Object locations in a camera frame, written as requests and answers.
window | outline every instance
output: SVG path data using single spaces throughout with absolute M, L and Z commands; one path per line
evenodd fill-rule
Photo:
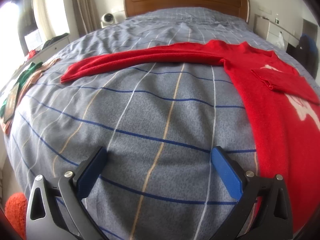
M 42 44 L 33 12 L 32 0 L 13 0 L 19 7 L 18 35 L 22 51 L 26 56 Z
M 0 89 L 24 61 L 18 36 L 19 8 L 6 3 L 0 8 Z

wall outlet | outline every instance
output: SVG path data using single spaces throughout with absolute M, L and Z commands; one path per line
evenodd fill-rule
M 260 11 L 263 11 L 263 12 L 266 12 L 267 14 L 272 14 L 272 11 L 270 10 L 270 9 L 268 9 L 268 8 L 265 8 L 265 7 L 263 7 L 263 6 L 259 6 L 259 10 Z

white camera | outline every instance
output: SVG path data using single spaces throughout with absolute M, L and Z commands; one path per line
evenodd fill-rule
M 105 28 L 111 24 L 115 23 L 115 18 L 111 13 L 106 13 L 101 17 L 101 28 Z

bed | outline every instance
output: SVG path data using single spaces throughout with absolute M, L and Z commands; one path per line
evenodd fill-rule
M 209 239 L 236 203 L 210 168 L 212 146 L 259 173 L 246 111 L 223 68 L 148 63 L 66 85 L 61 75 L 94 55 L 217 39 L 274 50 L 318 96 L 320 88 L 295 59 L 248 28 L 249 0 L 124 4 L 123 23 L 66 46 L 54 56 L 61 61 L 22 99 L 5 138 L 15 176 L 28 197 L 36 175 L 74 170 L 101 145 L 108 148 L 108 164 L 83 204 L 110 239 Z M 61 199 L 58 204 L 66 215 Z M 70 220 L 67 225 L 77 233 Z

sunlight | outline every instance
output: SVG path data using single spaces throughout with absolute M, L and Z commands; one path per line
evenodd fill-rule
M 18 36 L 19 8 L 6 3 L 0 8 L 0 87 L 10 79 L 24 61 L 24 54 Z

